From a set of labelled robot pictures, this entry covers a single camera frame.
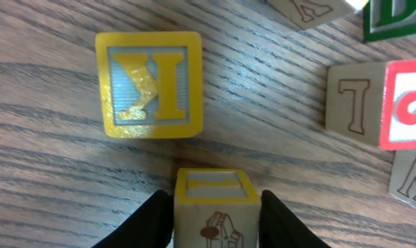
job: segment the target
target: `wooden block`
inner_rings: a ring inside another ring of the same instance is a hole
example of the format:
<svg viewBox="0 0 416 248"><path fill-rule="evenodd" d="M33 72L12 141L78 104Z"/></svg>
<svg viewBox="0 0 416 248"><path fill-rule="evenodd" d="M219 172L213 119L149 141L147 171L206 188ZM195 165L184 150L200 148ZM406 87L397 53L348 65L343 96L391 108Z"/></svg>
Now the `wooden block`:
<svg viewBox="0 0 416 248"><path fill-rule="evenodd" d="M370 0L366 5L366 42L409 35L416 35L416 0Z"/></svg>
<svg viewBox="0 0 416 248"><path fill-rule="evenodd" d="M361 10L367 0L268 0L285 17L308 29Z"/></svg>
<svg viewBox="0 0 416 248"><path fill-rule="evenodd" d="M416 150L396 152L388 191L416 208Z"/></svg>
<svg viewBox="0 0 416 248"><path fill-rule="evenodd" d="M256 248L261 201L239 169L180 169L174 246Z"/></svg>
<svg viewBox="0 0 416 248"><path fill-rule="evenodd" d="M198 33L100 33L96 57L108 136L186 138L202 131Z"/></svg>
<svg viewBox="0 0 416 248"><path fill-rule="evenodd" d="M382 149L416 149L416 60L331 67L326 129Z"/></svg>

